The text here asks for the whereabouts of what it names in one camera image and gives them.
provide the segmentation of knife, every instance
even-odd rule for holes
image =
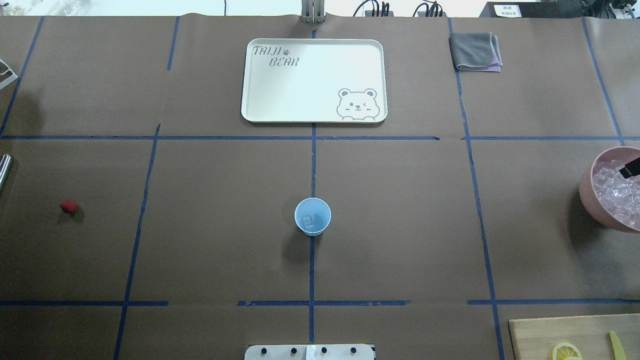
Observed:
[[[609,337],[611,338],[611,346],[613,347],[613,358],[615,360],[627,360],[625,351],[622,349],[622,344],[618,335],[615,332],[609,331]]]

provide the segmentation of blue cup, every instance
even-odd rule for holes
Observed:
[[[309,236],[318,236],[331,222],[331,209],[321,199],[309,197],[296,206],[293,217],[303,233]]]

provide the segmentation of lemon slice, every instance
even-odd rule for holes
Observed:
[[[582,360],[582,354],[573,344],[559,343],[551,350],[551,360]]]

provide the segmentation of bear face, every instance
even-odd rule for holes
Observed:
[[[338,92],[340,104],[336,109],[343,120],[374,121],[380,114],[380,108],[376,103],[376,91],[367,89],[363,92],[352,92],[342,89]]]

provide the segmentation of gray cloth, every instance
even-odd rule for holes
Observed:
[[[498,37],[491,33],[452,33],[451,55],[460,71],[500,72],[502,57]]]

